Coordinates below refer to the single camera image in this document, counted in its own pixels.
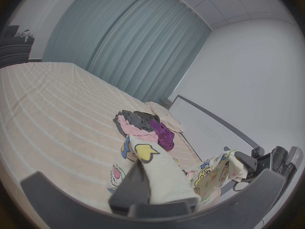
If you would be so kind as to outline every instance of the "bed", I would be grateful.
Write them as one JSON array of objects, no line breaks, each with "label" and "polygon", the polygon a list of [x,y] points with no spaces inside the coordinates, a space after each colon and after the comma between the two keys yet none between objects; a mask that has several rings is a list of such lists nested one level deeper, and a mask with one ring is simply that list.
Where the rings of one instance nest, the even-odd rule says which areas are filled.
[{"label": "bed", "polygon": [[[75,199],[111,212],[106,184],[124,142],[113,118],[151,108],[72,63],[8,66],[0,82],[0,179],[20,208],[47,228],[20,186],[41,171]],[[200,162],[180,133],[174,143],[181,169]]]}]

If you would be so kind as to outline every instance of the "pile of clothes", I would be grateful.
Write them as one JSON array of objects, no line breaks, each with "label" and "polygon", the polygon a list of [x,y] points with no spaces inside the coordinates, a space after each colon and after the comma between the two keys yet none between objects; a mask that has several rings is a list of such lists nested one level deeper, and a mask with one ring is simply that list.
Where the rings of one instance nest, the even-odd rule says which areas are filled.
[{"label": "pile of clothes", "polygon": [[165,151],[170,151],[174,147],[175,134],[160,122],[157,115],[122,110],[113,121],[125,138],[133,135],[143,141],[158,143]]}]

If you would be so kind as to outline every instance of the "white wall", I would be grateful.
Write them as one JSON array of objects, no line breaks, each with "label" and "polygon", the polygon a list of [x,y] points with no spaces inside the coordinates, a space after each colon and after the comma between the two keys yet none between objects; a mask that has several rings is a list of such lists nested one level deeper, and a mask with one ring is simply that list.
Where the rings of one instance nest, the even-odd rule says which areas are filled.
[{"label": "white wall", "polygon": [[[295,26],[253,20],[212,31],[182,78],[179,94],[265,148],[298,146],[305,154],[305,44]],[[281,205],[305,167],[303,160]],[[264,222],[277,211],[266,215]]]},{"label": "white wall", "polygon": [[14,13],[10,25],[18,32],[29,29],[35,38],[29,59],[42,59],[48,39],[57,22],[74,0],[25,0]]}]

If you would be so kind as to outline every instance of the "curtain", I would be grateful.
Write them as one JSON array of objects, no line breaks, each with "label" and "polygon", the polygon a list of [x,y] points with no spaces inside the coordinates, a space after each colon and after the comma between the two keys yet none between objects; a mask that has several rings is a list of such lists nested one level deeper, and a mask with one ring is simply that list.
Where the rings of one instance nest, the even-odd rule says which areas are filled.
[{"label": "curtain", "polygon": [[43,61],[71,62],[141,101],[169,97],[210,33],[179,0],[77,0]]}]

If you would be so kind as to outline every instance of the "camera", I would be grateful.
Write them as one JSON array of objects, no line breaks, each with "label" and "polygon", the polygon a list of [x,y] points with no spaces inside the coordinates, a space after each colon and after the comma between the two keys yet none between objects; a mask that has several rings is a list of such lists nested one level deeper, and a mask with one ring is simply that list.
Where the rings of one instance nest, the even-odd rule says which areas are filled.
[{"label": "camera", "polygon": [[252,158],[259,158],[265,154],[265,150],[262,147],[257,147],[252,149],[251,157]]}]

